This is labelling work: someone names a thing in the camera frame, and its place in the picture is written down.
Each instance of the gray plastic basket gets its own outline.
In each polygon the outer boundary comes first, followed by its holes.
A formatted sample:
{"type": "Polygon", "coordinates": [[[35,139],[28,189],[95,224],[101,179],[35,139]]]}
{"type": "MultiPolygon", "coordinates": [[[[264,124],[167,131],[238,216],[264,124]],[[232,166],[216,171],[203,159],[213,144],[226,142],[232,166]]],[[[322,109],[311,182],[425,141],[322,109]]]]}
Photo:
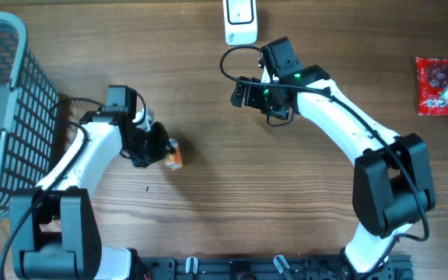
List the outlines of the gray plastic basket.
{"type": "Polygon", "coordinates": [[[58,95],[27,47],[27,30],[0,12],[0,219],[9,198],[32,188],[51,168],[58,95]]]}

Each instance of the red snack bag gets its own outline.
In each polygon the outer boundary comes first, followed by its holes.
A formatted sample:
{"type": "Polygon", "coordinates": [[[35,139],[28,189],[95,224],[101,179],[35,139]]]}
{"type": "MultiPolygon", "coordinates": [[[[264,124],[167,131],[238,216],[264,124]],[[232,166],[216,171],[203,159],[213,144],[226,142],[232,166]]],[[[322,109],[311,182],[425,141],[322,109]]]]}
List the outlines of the red snack bag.
{"type": "Polygon", "coordinates": [[[440,95],[448,85],[448,59],[416,58],[419,84],[419,114],[448,115],[440,95]]]}

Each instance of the wire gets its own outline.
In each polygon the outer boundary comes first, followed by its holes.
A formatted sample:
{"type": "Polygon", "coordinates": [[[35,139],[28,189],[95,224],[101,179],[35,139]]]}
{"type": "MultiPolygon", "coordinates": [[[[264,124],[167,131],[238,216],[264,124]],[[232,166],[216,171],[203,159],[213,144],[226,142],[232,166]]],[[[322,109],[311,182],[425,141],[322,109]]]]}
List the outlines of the wire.
{"type": "Polygon", "coordinates": [[[20,220],[16,223],[15,227],[13,228],[12,232],[9,234],[8,239],[6,240],[5,246],[2,249],[1,257],[0,257],[0,280],[5,280],[5,262],[6,257],[8,256],[9,248],[12,246],[13,240],[16,237],[16,234],[19,232],[20,228],[22,228],[23,223],[27,220],[30,214],[32,214],[34,211],[36,211],[39,204],[53,191],[53,189],[58,185],[58,183],[64,179],[67,172],[70,170],[70,168],[75,164],[77,159],[81,156],[82,152],[86,149],[87,142],[89,141],[88,132],[85,128],[83,128],[80,124],[77,124],[73,121],[63,121],[60,122],[61,124],[69,124],[77,127],[81,132],[84,134],[82,139],[82,144],[79,147],[79,150],[77,153],[72,157],[72,159],[68,162],[68,164],[65,166],[65,168],[60,172],[60,174],[57,176],[56,180],[53,181],[49,185],[49,187],[39,196],[36,198],[36,200],[29,206],[29,208],[23,213],[20,220]]]}
{"type": "Polygon", "coordinates": [[[141,117],[141,120],[135,122],[135,125],[138,126],[138,125],[140,125],[140,124],[145,122],[145,119],[146,119],[146,103],[145,103],[145,100],[143,99],[143,96],[141,96],[141,94],[139,94],[139,93],[136,93],[136,94],[138,95],[139,99],[143,103],[143,116],[141,117]]]}
{"type": "Polygon", "coordinates": [[[89,99],[89,98],[85,98],[85,97],[70,97],[70,98],[58,101],[55,105],[51,106],[50,111],[52,112],[54,109],[60,107],[61,105],[65,104],[65,103],[71,102],[71,101],[86,101],[86,102],[89,102],[89,103],[94,103],[94,104],[96,104],[96,105],[98,105],[100,107],[104,106],[102,103],[100,103],[100,102],[98,102],[96,100],[89,99]]]}
{"type": "Polygon", "coordinates": [[[428,219],[426,218],[425,210],[422,207],[421,201],[419,199],[418,191],[417,191],[417,188],[416,188],[416,186],[414,184],[414,181],[412,180],[411,176],[409,175],[409,172],[405,168],[404,164],[400,161],[398,156],[395,154],[395,152],[392,151],[390,146],[380,137],[380,134],[378,133],[378,131],[374,130],[359,114],[357,114],[357,112],[355,112],[347,104],[343,103],[338,98],[336,98],[336,96],[326,94],[326,93],[324,93],[324,92],[322,92],[322,91],[320,91],[318,89],[312,89],[310,87],[302,87],[302,86],[291,86],[291,85],[266,83],[266,82],[248,82],[248,81],[242,81],[242,80],[240,80],[240,79],[238,79],[236,77],[233,77],[233,76],[229,75],[224,70],[224,67],[223,67],[224,59],[226,58],[226,56],[229,53],[231,53],[232,51],[235,51],[235,50],[239,50],[239,49],[251,49],[251,50],[256,50],[256,51],[259,51],[259,52],[261,51],[258,47],[248,46],[248,45],[232,47],[228,51],[226,51],[222,55],[221,61],[219,63],[219,67],[220,67],[221,73],[226,78],[228,78],[228,79],[230,79],[230,80],[232,80],[234,82],[238,82],[238,83],[241,83],[241,84],[244,84],[244,85],[249,85],[249,86],[282,87],[282,88],[287,88],[287,89],[295,89],[295,90],[298,90],[298,91],[300,91],[302,93],[316,93],[316,94],[319,94],[321,96],[324,96],[324,97],[328,98],[332,102],[335,102],[336,104],[338,104],[341,107],[343,107],[344,109],[346,109],[353,117],[355,117],[355,119],[357,119],[357,121],[359,121],[362,124],[362,126],[364,126],[364,128],[367,129],[367,131],[369,133],[371,133],[371,135],[376,140],[378,140],[378,142],[383,146],[383,148],[391,156],[391,158],[394,160],[394,162],[398,165],[398,167],[401,170],[401,174],[403,175],[404,179],[408,182],[408,186],[411,189],[411,192],[412,192],[412,195],[413,195],[414,200],[416,202],[416,205],[418,206],[419,216],[421,218],[422,225],[423,225],[423,236],[417,237],[417,236],[414,236],[414,235],[411,235],[411,234],[407,234],[407,233],[399,233],[399,234],[395,235],[394,238],[392,239],[392,242],[389,244],[388,248],[385,250],[385,253],[383,254],[383,256],[377,261],[377,263],[368,272],[365,273],[365,275],[369,275],[370,272],[373,272],[374,270],[378,269],[378,267],[383,263],[384,259],[388,256],[388,254],[390,253],[390,251],[395,246],[395,244],[399,241],[400,238],[408,238],[410,240],[414,240],[414,241],[418,241],[418,242],[426,241],[429,238],[429,224],[428,224],[428,219]]]}
{"type": "Polygon", "coordinates": [[[283,125],[287,125],[287,124],[291,124],[293,122],[293,120],[295,120],[295,111],[292,111],[292,116],[289,118],[289,121],[286,121],[282,124],[271,124],[271,122],[269,121],[269,117],[271,116],[271,114],[268,112],[268,117],[267,117],[267,122],[270,126],[272,126],[273,128],[278,128],[281,127],[283,125]]]}
{"type": "Polygon", "coordinates": [[[234,81],[234,82],[238,82],[244,85],[249,85],[249,86],[266,86],[266,87],[278,87],[278,88],[285,88],[285,89],[296,89],[300,92],[303,93],[316,93],[319,94],[321,96],[327,97],[327,98],[331,98],[331,95],[326,94],[325,92],[323,92],[322,90],[319,89],[313,89],[307,86],[292,86],[292,85],[284,85],[284,84],[275,84],[275,83],[266,83],[266,82],[248,82],[248,81],[242,81],[236,77],[233,77],[231,75],[229,75],[226,70],[224,70],[224,60],[226,59],[226,56],[231,53],[232,51],[235,50],[239,50],[239,49],[251,49],[251,50],[256,50],[256,51],[261,51],[261,49],[259,49],[258,47],[255,46],[236,46],[236,47],[231,47],[229,50],[227,50],[221,57],[221,61],[219,63],[219,67],[221,69],[221,73],[228,79],[234,81]]]}

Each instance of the black motor joint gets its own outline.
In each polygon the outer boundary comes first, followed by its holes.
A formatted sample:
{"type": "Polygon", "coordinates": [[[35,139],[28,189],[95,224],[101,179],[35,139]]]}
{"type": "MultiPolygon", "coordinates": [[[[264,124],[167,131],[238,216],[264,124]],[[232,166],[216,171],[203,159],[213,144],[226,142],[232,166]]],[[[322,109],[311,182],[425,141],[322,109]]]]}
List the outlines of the black motor joint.
{"type": "MultiPolygon", "coordinates": [[[[390,150],[399,155],[411,174],[424,211],[435,208],[435,189],[424,141],[415,133],[399,136],[390,144],[390,150]]],[[[364,228],[381,238],[406,223],[420,220],[418,205],[402,170],[390,178],[389,168],[399,169],[385,149],[368,149],[355,159],[352,205],[364,228]]]]}
{"type": "Polygon", "coordinates": [[[150,125],[149,131],[137,128],[136,115],[138,93],[127,86],[109,86],[107,103],[98,111],[87,112],[80,124],[107,122],[117,125],[121,132],[122,152],[127,154],[135,167],[147,167],[174,153],[166,129],[159,122],[150,125]]]}
{"type": "MultiPolygon", "coordinates": [[[[307,86],[320,79],[331,77],[318,65],[304,68],[302,62],[296,57],[292,45],[287,37],[271,42],[260,49],[261,58],[259,67],[265,67],[270,75],[271,84],[290,86],[307,86]]],[[[244,82],[261,82],[260,79],[240,77],[244,82]]],[[[275,86],[252,86],[237,82],[231,96],[231,103],[241,107],[243,100],[245,106],[253,107],[280,120],[289,119],[291,114],[299,114],[297,105],[298,90],[275,86]]]]}

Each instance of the white arm segment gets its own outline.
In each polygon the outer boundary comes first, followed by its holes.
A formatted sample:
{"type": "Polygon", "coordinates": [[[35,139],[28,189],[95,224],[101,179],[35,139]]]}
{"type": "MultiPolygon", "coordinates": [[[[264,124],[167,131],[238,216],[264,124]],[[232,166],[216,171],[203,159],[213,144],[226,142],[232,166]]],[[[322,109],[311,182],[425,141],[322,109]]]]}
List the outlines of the white arm segment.
{"type": "MultiPolygon", "coordinates": [[[[86,188],[89,197],[93,198],[94,191],[103,173],[111,160],[122,150],[122,138],[118,126],[108,123],[90,122],[82,127],[88,131],[89,142],[82,155],[67,173],[66,178],[58,184],[55,190],[64,191],[73,186],[86,188]]],[[[79,129],[70,148],[57,166],[37,183],[38,187],[45,190],[54,182],[58,174],[77,153],[83,139],[84,135],[79,129]]]]}
{"type": "Polygon", "coordinates": [[[395,235],[405,233],[412,224],[405,224],[394,230],[389,237],[381,239],[369,233],[362,223],[359,223],[352,241],[345,247],[345,256],[358,273],[364,273],[383,256],[395,235]]]}
{"type": "MultiPolygon", "coordinates": [[[[398,136],[395,131],[391,131],[381,124],[378,124],[366,113],[362,112],[352,101],[343,95],[332,79],[321,79],[308,86],[314,89],[324,89],[329,86],[331,93],[351,107],[373,129],[377,130],[381,138],[388,145],[395,141],[395,136],[398,136]]],[[[362,156],[364,150],[383,148],[347,110],[334,102],[330,102],[328,98],[312,93],[299,93],[297,99],[299,112],[306,119],[311,120],[326,132],[345,155],[347,155],[352,165],[355,163],[356,158],[362,156]]],[[[367,272],[383,256],[393,236],[398,233],[404,233],[411,226],[412,224],[403,225],[394,230],[389,237],[381,239],[379,236],[374,236],[369,233],[359,223],[352,241],[345,248],[345,255],[357,272],[367,272]]]]}
{"type": "Polygon", "coordinates": [[[95,280],[124,280],[131,272],[131,251],[124,248],[101,247],[100,269],[95,280]]]}
{"type": "MultiPolygon", "coordinates": [[[[331,94],[351,107],[373,129],[376,129],[388,145],[395,141],[395,136],[398,136],[395,131],[391,131],[383,125],[378,124],[366,113],[362,112],[352,101],[343,95],[332,79],[321,79],[308,86],[314,89],[324,89],[329,86],[331,88],[331,94]]],[[[352,164],[354,164],[356,158],[362,156],[364,150],[383,148],[378,140],[347,112],[347,110],[334,102],[330,102],[328,98],[315,93],[299,93],[297,98],[299,112],[306,119],[311,120],[326,132],[345,155],[347,155],[352,164]]]]}

